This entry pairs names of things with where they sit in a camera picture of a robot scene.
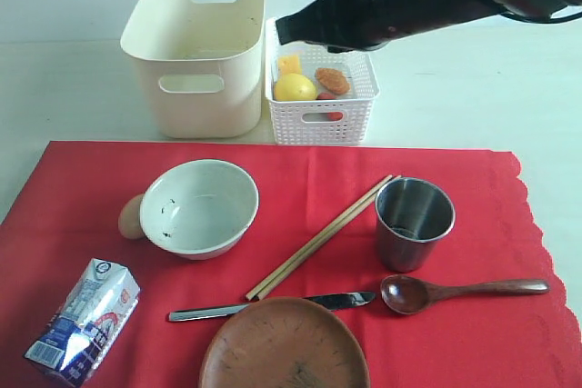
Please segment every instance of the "red tablecloth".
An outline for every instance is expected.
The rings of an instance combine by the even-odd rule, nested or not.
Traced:
[[[170,167],[226,159],[256,179],[260,210],[222,257],[190,262],[117,232],[124,203]],[[193,387],[220,319],[171,324],[172,310],[236,303],[386,174],[425,178],[457,224],[414,273],[441,284],[543,277],[551,293],[467,297],[397,317],[381,299],[340,311],[377,388],[582,387],[582,344],[511,153],[215,144],[51,143],[0,228],[0,386],[49,386],[22,354],[92,257],[128,266],[140,304],[86,386]],[[271,295],[378,290],[368,208]]]

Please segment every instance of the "brown plate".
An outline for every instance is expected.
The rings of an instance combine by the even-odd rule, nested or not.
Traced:
[[[206,351],[199,388],[369,388],[345,324],[317,303],[271,297],[228,320]]]

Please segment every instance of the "cup rim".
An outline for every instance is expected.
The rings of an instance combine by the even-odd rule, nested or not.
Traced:
[[[250,186],[253,189],[254,200],[255,200],[255,204],[253,205],[253,211],[250,214],[248,220],[241,227],[241,229],[236,234],[232,235],[230,238],[224,240],[220,244],[215,244],[211,247],[206,247],[204,249],[179,249],[179,248],[175,248],[175,247],[169,247],[165,244],[160,243],[159,238],[156,238],[156,237],[148,234],[146,227],[144,226],[143,219],[142,219],[142,217],[143,217],[142,212],[145,210],[144,205],[147,204],[148,197],[156,189],[156,187],[161,183],[161,181],[164,177],[168,177],[169,174],[177,171],[179,168],[190,167],[193,165],[200,165],[200,164],[208,164],[208,163],[229,166],[229,167],[237,170],[239,173],[241,173],[242,175],[244,175],[246,177],[246,181],[249,182]],[[237,240],[239,240],[243,236],[243,234],[248,230],[248,228],[251,226],[251,224],[255,221],[256,215],[258,213],[259,204],[260,204],[260,194],[258,192],[258,188],[256,186],[255,179],[253,179],[253,177],[250,175],[250,173],[247,170],[245,170],[243,167],[236,165],[234,163],[231,163],[229,161],[222,160],[222,159],[214,159],[214,158],[195,159],[192,161],[186,161],[185,163],[181,163],[179,165],[173,166],[172,168],[169,168],[168,170],[166,170],[165,172],[160,174],[154,180],[154,182],[152,182],[147,187],[147,189],[144,192],[144,197],[142,198],[142,202],[139,206],[139,212],[140,212],[139,221],[140,221],[140,225],[142,226],[142,229],[144,230],[145,237],[149,241],[151,241],[154,245],[158,246],[159,248],[161,248],[163,250],[166,250],[172,254],[184,254],[184,255],[211,254],[211,253],[219,251],[225,247],[228,247],[229,245],[236,242]]]
[[[380,195],[382,195],[382,193],[388,188],[388,186],[390,186],[391,184],[396,184],[396,183],[402,183],[405,181],[413,181],[413,182],[417,182],[417,183],[421,183],[421,184],[425,184],[430,186],[432,189],[438,191],[439,193],[441,193],[443,195],[443,197],[445,198],[445,200],[447,201],[447,204],[449,205],[450,209],[451,209],[451,223],[448,225],[448,227],[446,228],[446,230],[444,232],[442,232],[441,234],[434,236],[432,238],[427,238],[424,240],[418,239],[418,238],[410,238],[408,236],[399,234],[397,232],[394,231],[394,229],[392,229],[391,226],[389,226],[384,219],[382,218],[382,215],[380,214],[380,212],[378,211],[378,201],[380,199]],[[432,243],[434,241],[438,241],[444,237],[446,237],[447,235],[449,235],[451,233],[451,231],[453,230],[453,227],[455,226],[455,221],[457,220],[457,212],[455,210],[455,205],[453,204],[453,201],[451,200],[451,198],[448,196],[447,193],[445,193],[445,191],[440,188],[438,185],[433,184],[432,182],[428,182],[425,179],[420,179],[417,177],[410,177],[410,176],[406,176],[406,177],[399,177],[397,179],[392,179],[388,182],[386,182],[376,193],[376,199],[374,201],[374,207],[376,209],[376,219],[384,226],[385,229],[387,229],[391,234],[397,236],[398,238],[402,238],[406,241],[409,241],[410,243],[419,243],[419,244],[428,244],[428,243]]]

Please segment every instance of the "white plastic basket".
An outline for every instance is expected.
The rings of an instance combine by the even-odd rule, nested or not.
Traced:
[[[334,101],[278,102],[273,85],[278,79],[276,60],[280,55],[299,55],[303,75],[326,91],[315,79],[319,67],[340,70],[350,83],[350,91]],[[266,99],[269,102],[275,140],[278,144],[360,144],[365,136],[372,106],[379,94],[370,57],[362,52],[330,54],[318,45],[292,43],[280,45],[275,19],[266,21]],[[326,113],[342,113],[330,121]]]
[[[139,0],[121,37],[158,129],[233,137],[261,115],[265,0]]]

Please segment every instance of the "knife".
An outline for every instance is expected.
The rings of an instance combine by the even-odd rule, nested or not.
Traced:
[[[372,302],[376,298],[376,293],[371,291],[323,294],[304,297],[306,300],[321,304],[329,311],[339,309],[357,308]],[[245,309],[251,303],[229,304],[226,306],[212,306],[200,309],[185,309],[169,313],[167,319],[169,322],[188,322],[190,320],[200,320],[204,318],[226,317],[238,313]]]

